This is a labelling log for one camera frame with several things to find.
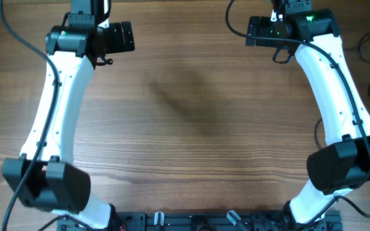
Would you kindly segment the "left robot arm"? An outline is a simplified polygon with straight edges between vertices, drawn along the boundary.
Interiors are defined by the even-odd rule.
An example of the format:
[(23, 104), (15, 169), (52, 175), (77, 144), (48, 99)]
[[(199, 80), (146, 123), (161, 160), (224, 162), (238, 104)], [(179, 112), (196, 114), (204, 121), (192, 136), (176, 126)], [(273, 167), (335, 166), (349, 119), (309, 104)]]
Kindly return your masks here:
[(115, 207), (91, 190), (90, 176), (73, 164), (73, 142), (85, 90), (111, 54), (135, 49), (131, 24), (109, 22), (110, 1), (73, 1), (46, 35), (47, 63), (37, 114), (17, 158), (3, 162), (12, 202), (55, 214), (61, 230), (126, 230)]

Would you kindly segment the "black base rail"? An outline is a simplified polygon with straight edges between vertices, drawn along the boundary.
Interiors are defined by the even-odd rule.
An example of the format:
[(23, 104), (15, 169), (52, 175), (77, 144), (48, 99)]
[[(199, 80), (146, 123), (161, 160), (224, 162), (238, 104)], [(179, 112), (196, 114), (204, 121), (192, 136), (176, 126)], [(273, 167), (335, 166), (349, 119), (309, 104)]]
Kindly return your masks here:
[[(243, 230), (241, 225), (234, 225), (225, 212), (200, 214), (164, 214), (157, 212), (119, 212), (117, 223), (111, 230)], [(285, 230), (281, 210), (263, 210), (238, 213), (240, 224), (247, 230)], [(57, 230), (95, 230), (77, 224), (69, 219), (57, 221)], [(304, 230), (342, 231), (344, 226), (340, 211), (331, 210), (324, 218), (316, 221), (312, 227)]]

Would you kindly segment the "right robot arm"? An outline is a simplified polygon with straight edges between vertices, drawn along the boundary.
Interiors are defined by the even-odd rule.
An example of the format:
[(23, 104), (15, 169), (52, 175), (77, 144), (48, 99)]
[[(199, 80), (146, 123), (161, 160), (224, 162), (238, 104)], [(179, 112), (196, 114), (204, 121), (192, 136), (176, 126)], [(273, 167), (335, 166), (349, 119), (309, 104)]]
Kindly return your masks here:
[(281, 226), (326, 228), (329, 209), (370, 182), (370, 115), (344, 58), (335, 16), (329, 9), (313, 10), (309, 1), (274, 1), (271, 16), (249, 19), (245, 39), (248, 46), (287, 51), (312, 88), (326, 146), (308, 157), (308, 181), (286, 203)]

